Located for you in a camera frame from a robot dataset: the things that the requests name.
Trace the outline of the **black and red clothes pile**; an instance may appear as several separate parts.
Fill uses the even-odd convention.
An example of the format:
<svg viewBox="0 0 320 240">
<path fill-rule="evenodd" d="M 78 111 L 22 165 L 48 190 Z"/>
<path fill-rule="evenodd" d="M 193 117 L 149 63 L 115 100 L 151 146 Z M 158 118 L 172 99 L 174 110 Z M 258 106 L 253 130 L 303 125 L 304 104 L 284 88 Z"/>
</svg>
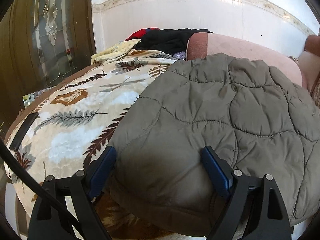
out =
<svg viewBox="0 0 320 240">
<path fill-rule="evenodd" d="M 186 51 L 188 41 L 195 33 L 211 33 L 208 29 L 146 28 L 131 34 L 125 41 L 139 39 L 135 50 L 158 50 L 169 55 Z"/>
</svg>

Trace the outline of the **yellow patterned cloth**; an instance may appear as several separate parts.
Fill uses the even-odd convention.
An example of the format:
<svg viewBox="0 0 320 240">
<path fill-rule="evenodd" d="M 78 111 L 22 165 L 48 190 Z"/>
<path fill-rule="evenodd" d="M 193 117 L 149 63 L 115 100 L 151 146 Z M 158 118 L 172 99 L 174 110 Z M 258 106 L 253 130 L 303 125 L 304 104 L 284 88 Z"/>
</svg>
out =
<svg viewBox="0 0 320 240">
<path fill-rule="evenodd" d="M 140 42 L 140 39 L 120 41 L 106 50 L 91 56 L 91 64 L 108 64 L 125 57 L 132 48 Z"/>
</svg>

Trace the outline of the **grey-olive puffer jacket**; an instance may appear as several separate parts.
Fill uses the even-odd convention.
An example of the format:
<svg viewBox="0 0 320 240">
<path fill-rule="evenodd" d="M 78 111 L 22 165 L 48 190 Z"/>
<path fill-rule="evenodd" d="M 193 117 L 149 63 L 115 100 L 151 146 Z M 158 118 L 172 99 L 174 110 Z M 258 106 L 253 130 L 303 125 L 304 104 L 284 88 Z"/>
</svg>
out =
<svg viewBox="0 0 320 240">
<path fill-rule="evenodd" d="M 319 208 L 319 108 L 260 60 L 175 62 L 130 107 L 110 145 L 112 199 L 176 233 L 208 235 L 224 206 L 200 161 L 205 146 L 248 176 L 274 176 L 291 225 Z"/>
</svg>

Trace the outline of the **leaf-patterned fleece blanket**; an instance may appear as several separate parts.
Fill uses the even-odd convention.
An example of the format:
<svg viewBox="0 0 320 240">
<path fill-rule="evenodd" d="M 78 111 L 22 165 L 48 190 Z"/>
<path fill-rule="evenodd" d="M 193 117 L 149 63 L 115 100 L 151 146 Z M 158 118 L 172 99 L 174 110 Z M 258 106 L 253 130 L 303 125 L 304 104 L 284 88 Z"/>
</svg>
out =
<svg viewBox="0 0 320 240">
<path fill-rule="evenodd" d="M 10 146 L 27 116 L 37 114 L 12 155 L 38 182 L 70 177 L 99 158 L 131 105 L 176 57 L 131 50 L 118 59 L 103 55 L 36 98 L 10 126 Z"/>
</svg>

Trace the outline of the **brown glass-panel door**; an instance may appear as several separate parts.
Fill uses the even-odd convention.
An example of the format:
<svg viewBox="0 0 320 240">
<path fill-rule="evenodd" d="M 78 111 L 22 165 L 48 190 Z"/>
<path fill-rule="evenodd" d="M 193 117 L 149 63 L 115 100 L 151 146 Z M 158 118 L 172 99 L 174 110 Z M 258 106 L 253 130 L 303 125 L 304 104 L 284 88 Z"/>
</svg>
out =
<svg viewBox="0 0 320 240">
<path fill-rule="evenodd" d="M 95 52 L 91 0 L 13 0 L 1 15 L 1 130 L 24 95 L 58 85 Z"/>
</svg>

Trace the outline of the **black remote control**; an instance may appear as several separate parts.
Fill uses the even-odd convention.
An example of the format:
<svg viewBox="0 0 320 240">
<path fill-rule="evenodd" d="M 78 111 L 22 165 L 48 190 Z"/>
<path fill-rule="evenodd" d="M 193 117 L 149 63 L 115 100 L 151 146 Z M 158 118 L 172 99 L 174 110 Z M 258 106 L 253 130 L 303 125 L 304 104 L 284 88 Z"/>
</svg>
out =
<svg viewBox="0 0 320 240">
<path fill-rule="evenodd" d="M 30 113 L 26 117 L 26 119 L 22 123 L 21 127 L 18 129 L 16 135 L 14 136 L 11 142 L 11 145 L 9 147 L 11 151 L 14 151 L 14 152 L 18 151 L 27 131 L 29 130 L 29 128 L 31 127 L 31 125 L 33 124 L 33 122 L 38 116 L 39 116 L 39 113 L 34 112 L 34 113 Z"/>
</svg>

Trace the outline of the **pink rolled quilt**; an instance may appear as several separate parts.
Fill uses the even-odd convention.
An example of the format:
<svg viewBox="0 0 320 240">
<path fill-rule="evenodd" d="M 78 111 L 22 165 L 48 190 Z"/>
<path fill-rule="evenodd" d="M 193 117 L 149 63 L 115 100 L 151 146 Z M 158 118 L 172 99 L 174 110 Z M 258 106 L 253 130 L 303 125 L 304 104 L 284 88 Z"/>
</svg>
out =
<svg viewBox="0 0 320 240">
<path fill-rule="evenodd" d="M 281 70 L 292 82 L 306 88 L 310 94 L 319 87 L 319 36 L 310 35 L 298 59 L 285 56 L 261 45 L 229 36 L 196 33 L 187 45 L 187 59 L 202 59 L 224 53 L 229 56 L 262 60 L 268 66 Z"/>
</svg>

